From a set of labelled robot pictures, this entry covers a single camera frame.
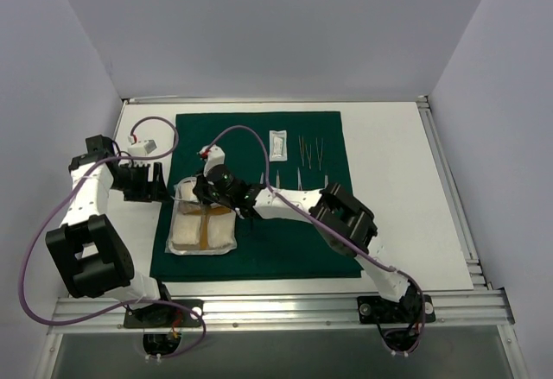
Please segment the steel instrument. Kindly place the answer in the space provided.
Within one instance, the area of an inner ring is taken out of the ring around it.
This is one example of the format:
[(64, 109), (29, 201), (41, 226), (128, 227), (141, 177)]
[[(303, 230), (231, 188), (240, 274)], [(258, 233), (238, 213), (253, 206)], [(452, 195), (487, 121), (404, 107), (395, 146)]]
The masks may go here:
[(173, 197), (173, 201), (181, 202), (187, 205), (201, 205), (201, 202), (195, 197), (192, 197), (191, 199)]

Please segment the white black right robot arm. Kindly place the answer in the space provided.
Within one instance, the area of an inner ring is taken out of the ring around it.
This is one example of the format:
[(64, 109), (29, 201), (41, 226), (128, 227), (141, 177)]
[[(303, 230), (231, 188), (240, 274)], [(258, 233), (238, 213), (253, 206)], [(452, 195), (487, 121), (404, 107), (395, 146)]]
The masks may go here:
[(193, 193), (204, 204), (222, 205), (241, 218), (289, 220), (313, 225), (334, 252), (355, 260), (384, 300), (386, 315), (396, 321), (415, 310), (410, 294), (420, 287), (397, 267), (378, 234), (373, 212), (339, 183), (314, 190), (289, 190), (248, 183), (224, 164), (195, 175)]

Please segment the dark green surgical cloth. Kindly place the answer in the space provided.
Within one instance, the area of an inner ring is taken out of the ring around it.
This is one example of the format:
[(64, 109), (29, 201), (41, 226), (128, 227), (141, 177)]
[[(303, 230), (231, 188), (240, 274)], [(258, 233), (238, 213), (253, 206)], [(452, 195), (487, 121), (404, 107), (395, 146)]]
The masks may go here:
[[(297, 189), (297, 169), (304, 189), (321, 188), (324, 176), (346, 189), (352, 187), (341, 116), (338, 111), (179, 114), (175, 120), (179, 145), (172, 155), (168, 184), (198, 172), (198, 151), (228, 127), (233, 130), (217, 141), (226, 165), (241, 180), (258, 183), (270, 173), (281, 187)], [(271, 130), (286, 130), (288, 160), (270, 161)], [(298, 136), (312, 145), (312, 168), (302, 167)], [(322, 170), (318, 168), (315, 139), (324, 139)], [(249, 281), (308, 278), (358, 278), (360, 266), (332, 251), (310, 224), (289, 220), (237, 219), (237, 248), (220, 256), (177, 256), (166, 251), (173, 206), (161, 207), (150, 274), (161, 281)]]

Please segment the thin steel tweezers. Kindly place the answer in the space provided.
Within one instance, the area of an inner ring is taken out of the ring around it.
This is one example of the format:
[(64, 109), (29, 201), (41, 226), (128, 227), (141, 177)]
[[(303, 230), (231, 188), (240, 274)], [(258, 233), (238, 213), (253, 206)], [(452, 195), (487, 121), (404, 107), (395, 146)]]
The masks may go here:
[(315, 139), (315, 148), (316, 148), (316, 154), (317, 154), (318, 168), (321, 171), (322, 170), (322, 161), (323, 161), (323, 149), (324, 149), (324, 139), (323, 138), (316, 138)]
[(306, 155), (307, 161), (308, 161), (308, 168), (311, 169), (311, 168), (312, 168), (312, 159), (313, 159), (313, 156), (312, 156), (312, 145), (311, 145), (311, 144), (306, 145), (306, 148), (305, 148), (305, 155)]
[(305, 146), (304, 146), (303, 136), (298, 136), (298, 144), (299, 144), (299, 153), (300, 153), (302, 167), (304, 167), (305, 166)]

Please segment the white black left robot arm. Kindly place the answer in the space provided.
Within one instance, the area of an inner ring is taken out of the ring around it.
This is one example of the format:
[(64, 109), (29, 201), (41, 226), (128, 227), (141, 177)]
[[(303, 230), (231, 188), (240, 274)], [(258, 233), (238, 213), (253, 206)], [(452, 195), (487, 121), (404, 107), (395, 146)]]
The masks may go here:
[(143, 307), (154, 326), (165, 326), (175, 314), (167, 288), (135, 270), (131, 254), (107, 217), (111, 190), (130, 202), (169, 202), (162, 164), (143, 158), (152, 141), (130, 146), (130, 159), (116, 159), (115, 142), (102, 135), (86, 139), (86, 153), (72, 159), (68, 169), (75, 194), (60, 227), (45, 242), (67, 291), (74, 298), (111, 297), (131, 308)]

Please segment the stainless steel instrument tray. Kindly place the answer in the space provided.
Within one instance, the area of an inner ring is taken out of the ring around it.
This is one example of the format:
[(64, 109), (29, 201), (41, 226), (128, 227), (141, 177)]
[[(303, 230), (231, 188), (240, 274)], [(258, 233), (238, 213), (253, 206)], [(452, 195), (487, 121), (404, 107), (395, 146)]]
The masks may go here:
[[(195, 177), (187, 177), (185, 179), (182, 179), (175, 186), (175, 197), (178, 193), (179, 185), (182, 182), (186, 182), (186, 181), (192, 181), (192, 182), (196, 183), (196, 178)], [(201, 227), (200, 227), (200, 243), (195, 248), (189, 248), (189, 249), (186, 249), (186, 250), (178, 250), (171, 243), (171, 236), (172, 236), (172, 227), (173, 227), (173, 222), (174, 222), (175, 216), (177, 214), (182, 214), (182, 213), (180, 213), (180, 211), (178, 209), (178, 202), (174, 201), (174, 207), (173, 207), (173, 213), (172, 213), (172, 218), (171, 218), (171, 223), (170, 223), (170, 228), (169, 228), (169, 235), (168, 235), (168, 240), (167, 240), (166, 251), (170, 252), (171, 254), (177, 255), (177, 256), (220, 256), (220, 255), (227, 254), (228, 252), (236, 249), (237, 248), (237, 241), (236, 241), (236, 247), (231, 249), (231, 250), (212, 250), (212, 249), (209, 248), (208, 243), (207, 243), (207, 226), (208, 226), (210, 217), (211, 216), (223, 215), (223, 214), (226, 214), (226, 213), (233, 213), (236, 217), (236, 213), (234, 211), (232, 211), (232, 210), (230, 210), (230, 209), (228, 209), (224, 206), (215, 205), (215, 204), (211, 204), (211, 205), (201, 204), (200, 209), (198, 211), (188, 213), (188, 214), (192, 214), (192, 215), (200, 215), (202, 217)]]

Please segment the white suture packet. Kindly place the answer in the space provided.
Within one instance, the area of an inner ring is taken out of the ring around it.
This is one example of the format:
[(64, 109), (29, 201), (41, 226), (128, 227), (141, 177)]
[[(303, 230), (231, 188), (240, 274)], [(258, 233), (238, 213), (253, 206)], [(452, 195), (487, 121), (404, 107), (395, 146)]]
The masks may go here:
[(288, 160), (287, 149), (287, 131), (286, 130), (271, 130), (269, 132), (270, 140), (270, 161), (285, 162)]

